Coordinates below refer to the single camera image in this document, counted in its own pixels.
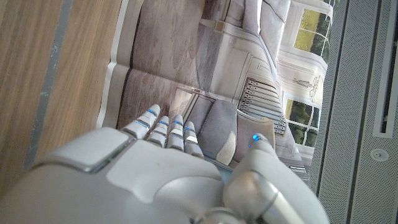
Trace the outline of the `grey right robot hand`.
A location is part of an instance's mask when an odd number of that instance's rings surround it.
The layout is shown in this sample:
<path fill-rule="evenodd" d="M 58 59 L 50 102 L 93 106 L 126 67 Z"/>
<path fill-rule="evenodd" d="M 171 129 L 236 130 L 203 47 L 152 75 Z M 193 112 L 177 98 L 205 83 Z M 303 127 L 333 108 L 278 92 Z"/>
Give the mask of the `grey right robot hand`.
<path fill-rule="evenodd" d="M 2 223 L 328 223 L 315 194 L 256 133 L 227 180 L 194 126 L 152 105 L 48 153 L 1 199 Z"/>

